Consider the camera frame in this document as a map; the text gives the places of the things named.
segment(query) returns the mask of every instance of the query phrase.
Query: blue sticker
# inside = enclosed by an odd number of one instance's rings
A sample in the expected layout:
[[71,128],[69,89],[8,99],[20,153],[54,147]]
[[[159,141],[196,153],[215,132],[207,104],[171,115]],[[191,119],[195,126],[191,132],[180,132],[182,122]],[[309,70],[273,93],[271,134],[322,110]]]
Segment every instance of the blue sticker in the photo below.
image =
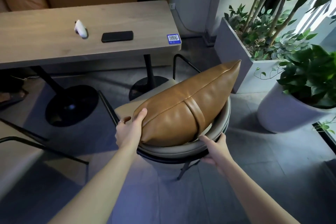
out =
[[181,39],[178,34],[167,35],[168,43],[169,44],[180,44]]

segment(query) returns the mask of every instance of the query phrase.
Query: black metal chair frame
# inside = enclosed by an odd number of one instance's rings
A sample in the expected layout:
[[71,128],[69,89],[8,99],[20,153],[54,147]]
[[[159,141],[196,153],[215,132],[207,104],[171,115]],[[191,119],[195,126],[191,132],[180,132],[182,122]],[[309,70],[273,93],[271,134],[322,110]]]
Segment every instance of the black metal chair frame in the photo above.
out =
[[[201,71],[199,69],[197,69],[193,64],[191,64],[191,62],[189,60],[187,60],[185,57],[183,57],[181,54],[176,54],[174,56],[174,60],[173,60],[173,79],[175,80],[175,74],[176,74],[176,59],[177,58],[181,58],[184,62],[186,62],[188,65],[190,65],[195,71],[197,71],[198,73],[200,73]],[[100,97],[100,99],[102,100],[109,116],[111,117],[111,120],[113,122],[113,124],[115,126],[118,125],[118,122],[120,121],[117,114],[115,113],[114,109],[111,107],[110,103],[107,101],[107,99],[105,98],[105,96],[103,95],[103,93],[99,90],[98,91],[98,95]],[[183,174],[192,166],[195,166],[199,163],[199,159],[203,158],[205,155],[207,155],[208,149],[194,155],[191,157],[185,157],[185,158],[176,158],[176,159],[168,159],[168,158],[161,158],[161,157],[156,157],[156,156],[152,156],[149,155],[148,153],[142,151],[141,149],[137,149],[137,154],[139,154],[140,156],[147,158],[149,160],[152,160],[154,162],[159,162],[159,163],[164,163],[164,164],[183,164],[184,166],[181,169],[181,172],[177,178],[177,180],[180,180],[183,176]]]
[[[44,137],[41,137],[33,132],[30,132],[29,130],[25,129],[25,128],[21,128],[13,123],[10,123],[9,121],[6,121],[4,119],[1,119],[0,118],[0,121],[4,122],[5,124],[11,126],[12,128],[14,128],[15,130],[23,133],[24,135],[26,135],[27,137],[30,137],[31,139],[35,140],[34,137],[36,138],[39,138],[43,141],[49,141],[48,139],[44,138]],[[8,136],[8,137],[4,137],[4,138],[1,138],[0,139],[0,143],[4,143],[4,142],[7,142],[7,141],[17,141],[17,142],[20,142],[20,143],[23,143],[23,144],[26,144],[26,145],[29,145],[29,146],[33,146],[35,148],[39,148],[41,150],[45,150],[45,151],[49,151],[51,153],[54,153],[56,155],[59,155],[59,156],[62,156],[62,157],[65,157],[65,158],[68,158],[68,159],[71,159],[71,160],[74,160],[74,161],[77,161],[77,162],[80,162],[80,163],[83,163],[85,165],[88,165],[89,162],[88,161],[84,161],[84,160],[81,160],[79,158],[75,158],[71,155],[68,155],[68,154],[65,154],[61,151],[57,151],[57,150],[54,150],[52,148],[49,148],[43,144],[39,144],[39,143],[34,143],[32,141],[29,141],[27,139],[23,139],[23,138],[20,138],[20,137],[16,137],[16,136]]]

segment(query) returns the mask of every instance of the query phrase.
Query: potted plant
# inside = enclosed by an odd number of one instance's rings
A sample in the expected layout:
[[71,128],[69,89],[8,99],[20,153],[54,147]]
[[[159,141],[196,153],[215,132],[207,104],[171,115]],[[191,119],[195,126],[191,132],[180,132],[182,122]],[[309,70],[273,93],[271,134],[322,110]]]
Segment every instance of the potted plant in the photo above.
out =
[[313,124],[336,107],[336,52],[319,45],[287,54],[280,79],[258,107],[260,124],[280,133]]
[[[241,59],[241,71],[233,87],[235,93],[269,91],[279,79],[274,71],[284,54],[309,48],[307,40],[316,34],[309,30],[294,34],[283,29],[294,23],[293,15],[307,0],[297,0],[292,10],[283,12],[286,0],[278,0],[274,9],[265,10],[266,0],[254,0],[249,13],[244,6],[235,11],[229,6],[229,14],[222,18],[215,43],[221,62]],[[314,9],[330,0],[317,0]],[[268,80],[257,79],[269,74]]]

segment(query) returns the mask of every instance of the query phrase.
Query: black table base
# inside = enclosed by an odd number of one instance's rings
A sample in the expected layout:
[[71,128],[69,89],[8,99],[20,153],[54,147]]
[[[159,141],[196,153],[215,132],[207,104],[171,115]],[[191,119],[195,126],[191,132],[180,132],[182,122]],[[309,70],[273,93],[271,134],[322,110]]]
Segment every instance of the black table base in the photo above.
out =
[[97,91],[88,85],[77,85],[68,89],[57,84],[42,67],[31,67],[55,92],[48,103],[45,118],[55,127],[68,127],[86,119],[98,104]]
[[128,94],[128,98],[130,101],[169,81],[169,79],[165,77],[154,76],[150,54],[145,54],[144,58],[147,70],[147,77],[142,78],[132,86]]

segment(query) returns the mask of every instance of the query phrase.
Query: round metal table base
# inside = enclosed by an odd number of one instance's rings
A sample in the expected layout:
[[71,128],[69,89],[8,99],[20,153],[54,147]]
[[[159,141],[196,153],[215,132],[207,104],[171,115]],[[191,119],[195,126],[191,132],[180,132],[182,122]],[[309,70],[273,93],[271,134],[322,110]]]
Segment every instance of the round metal table base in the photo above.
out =
[[[169,81],[169,79],[162,77],[162,76],[154,76],[155,85],[160,86],[161,84],[164,84],[165,82]],[[141,80],[137,81],[131,88],[128,94],[129,100],[136,99],[137,97],[140,97],[142,94],[152,90],[148,84],[147,84],[147,77],[142,78]]]
[[86,119],[98,104],[97,91],[88,85],[67,88],[65,94],[69,98],[57,94],[47,105],[45,118],[52,126],[68,127],[77,124]]

